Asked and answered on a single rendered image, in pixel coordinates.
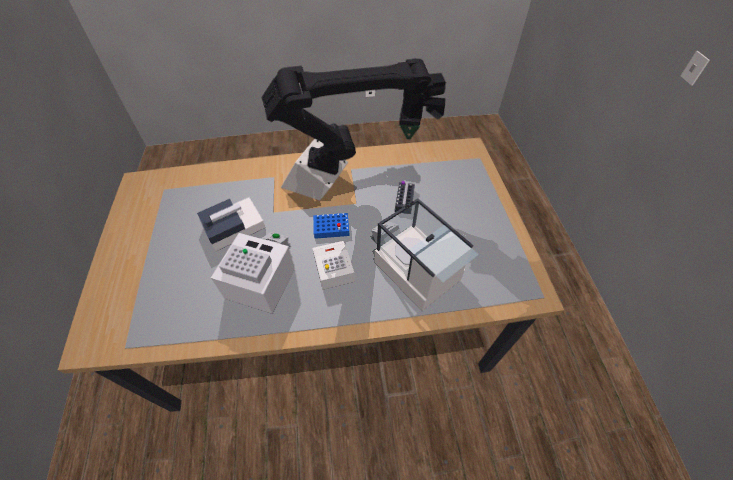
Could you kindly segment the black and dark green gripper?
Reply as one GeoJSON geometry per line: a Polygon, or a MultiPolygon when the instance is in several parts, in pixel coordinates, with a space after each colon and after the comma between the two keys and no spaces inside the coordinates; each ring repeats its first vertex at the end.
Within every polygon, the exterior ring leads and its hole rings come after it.
{"type": "MultiPolygon", "coordinates": [[[[399,124],[399,126],[402,129],[402,131],[403,131],[406,139],[409,139],[409,140],[413,137],[413,135],[416,133],[416,131],[420,128],[420,121],[421,121],[421,119],[410,118],[411,104],[417,104],[419,102],[421,102],[421,100],[419,100],[417,102],[409,102],[409,101],[406,101],[403,98],[404,109],[401,110],[400,122],[399,122],[400,124],[399,124]],[[407,122],[407,123],[405,123],[405,122],[407,122]],[[405,127],[405,126],[407,126],[407,127],[405,127]],[[412,127],[412,128],[409,129],[409,127],[412,127]],[[410,134],[410,135],[408,135],[408,134],[410,134]]],[[[403,104],[402,104],[402,106],[403,106],[403,104]]]]}

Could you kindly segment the grey bench mat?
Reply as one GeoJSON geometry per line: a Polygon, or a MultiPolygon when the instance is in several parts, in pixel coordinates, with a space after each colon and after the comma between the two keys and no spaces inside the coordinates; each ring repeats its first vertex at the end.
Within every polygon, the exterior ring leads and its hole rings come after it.
{"type": "Polygon", "coordinates": [[[480,158],[351,169],[356,204],[274,212],[274,177],[165,189],[125,349],[347,326],[542,299],[480,158]],[[423,311],[375,263],[372,229],[395,213],[399,182],[473,244],[461,281],[423,311]],[[198,212],[250,198],[265,228],[288,237],[294,271],[273,312],[223,298],[198,212]],[[348,213],[349,235],[314,238],[313,215],[348,213]],[[344,241],[355,282],[322,289],[315,247],[344,241]]]}

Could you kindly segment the blue tube rack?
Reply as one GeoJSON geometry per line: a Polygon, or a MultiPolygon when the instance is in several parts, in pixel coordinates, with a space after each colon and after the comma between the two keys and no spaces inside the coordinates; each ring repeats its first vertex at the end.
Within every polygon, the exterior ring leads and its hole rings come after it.
{"type": "Polygon", "coordinates": [[[314,215],[313,217],[314,238],[350,236],[348,213],[314,215]],[[338,230],[337,223],[341,224],[340,230],[338,230]]]}

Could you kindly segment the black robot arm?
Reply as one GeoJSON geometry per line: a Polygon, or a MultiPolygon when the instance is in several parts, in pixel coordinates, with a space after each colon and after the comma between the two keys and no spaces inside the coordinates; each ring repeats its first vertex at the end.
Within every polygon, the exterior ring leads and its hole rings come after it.
{"type": "Polygon", "coordinates": [[[416,58],[389,66],[330,72],[304,72],[302,66],[294,66],[278,71],[262,100],[267,120],[284,122],[323,143],[322,149],[309,149],[307,166],[336,175],[338,160],[352,158],[356,149],[346,125],[329,125],[303,109],[311,107],[312,99],[379,89],[405,89],[403,98],[406,101],[421,100],[411,104],[410,118],[421,119],[421,109],[426,106],[426,111],[438,120],[444,115],[445,98],[430,96],[444,94],[445,84],[442,73],[429,74],[423,60],[416,58]]]}

